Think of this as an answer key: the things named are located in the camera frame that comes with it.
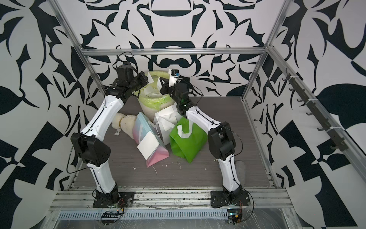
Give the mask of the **white paper receipt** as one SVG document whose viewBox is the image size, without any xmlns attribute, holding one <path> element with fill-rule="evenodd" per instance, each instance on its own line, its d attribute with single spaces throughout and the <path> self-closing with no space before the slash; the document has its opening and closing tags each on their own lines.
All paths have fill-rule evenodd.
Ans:
<svg viewBox="0 0 366 229">
<path fill-rule="evenodd" d="M 148 84 L 143 88 L 144 94 L 146 96 L 152 96 L 154 94 L 157 94 L 158 92 L 157 88 L 156 86 L 154 86 L 154 80 L 149 72 L 147 73 L 147 77 L 148 77 Z"/>
</svg>

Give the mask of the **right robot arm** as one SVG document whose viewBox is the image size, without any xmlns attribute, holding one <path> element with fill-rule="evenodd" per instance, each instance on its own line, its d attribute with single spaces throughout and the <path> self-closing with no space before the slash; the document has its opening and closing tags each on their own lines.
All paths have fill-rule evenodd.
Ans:
<svg viewBox="0 0 366 229">
<path fill-rule="evenodd" d="M 222 173 L 225 201 L 228 204 L 233 204 L 239 200 L 243 194 L 243 188 L 237 177 L 234 164 L 236 142 L 230 125 L 227 122 L 220 123 L 214 120 L 194 105 L 189 98 L 186 82 L 176 81 L 173 83 L 171 79 L 159 77 L 157 88 L 161 94 L 169 95 L 176 102 L 176 108 L 180 115 L 198 125 L 208 134 L 209 150 L 213 157 L 218 160 Z"/>
</svg>

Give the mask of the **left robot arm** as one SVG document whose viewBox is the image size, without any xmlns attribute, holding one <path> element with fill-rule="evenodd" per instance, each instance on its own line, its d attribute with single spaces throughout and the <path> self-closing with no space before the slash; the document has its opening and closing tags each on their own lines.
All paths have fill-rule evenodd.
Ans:
<svg viewBox="0 0 366 229">
<path fill-rule="evenodd" d="M 117 79 L 106 89 L 102 105 L 80 133 L 71 136 L 76 155 L 91 171 L 96 183 L 97 200 L 106 205 L 119 200 L 118 186 L 109 167 L 111 149 L 104 143 L 105 134 L 116 114 L 135 92 L 153 83 L 149 74 L 138 72 L 130 62 L 116 68 Z"/>
</svg>

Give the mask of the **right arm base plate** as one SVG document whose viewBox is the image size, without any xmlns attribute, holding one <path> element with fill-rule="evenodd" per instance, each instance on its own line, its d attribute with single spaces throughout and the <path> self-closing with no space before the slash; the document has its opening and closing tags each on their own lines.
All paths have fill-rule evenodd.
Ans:
<svg viewBox="0 0 366 229">
<path fill-rule="evenodd" d="M 248 206 L 250 202 L 249 193 L 241 188 L 234 191 L 211 191 L 211 207 L 214 209 L 224 206 Z"/>
</svg>

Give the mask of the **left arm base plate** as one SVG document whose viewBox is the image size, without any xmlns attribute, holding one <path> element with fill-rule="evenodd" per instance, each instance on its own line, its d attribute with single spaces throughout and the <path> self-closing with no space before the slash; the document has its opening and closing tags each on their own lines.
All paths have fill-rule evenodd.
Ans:
<svg viewBox="0 0 366 229">
<path fill-rule="evenodd" d="M 130 207 L 134 202 L 135 192 L 119 192 L 111 194 L 103 194 L 95 191 L 93 208 L 125 208 Z"/>
</svg>

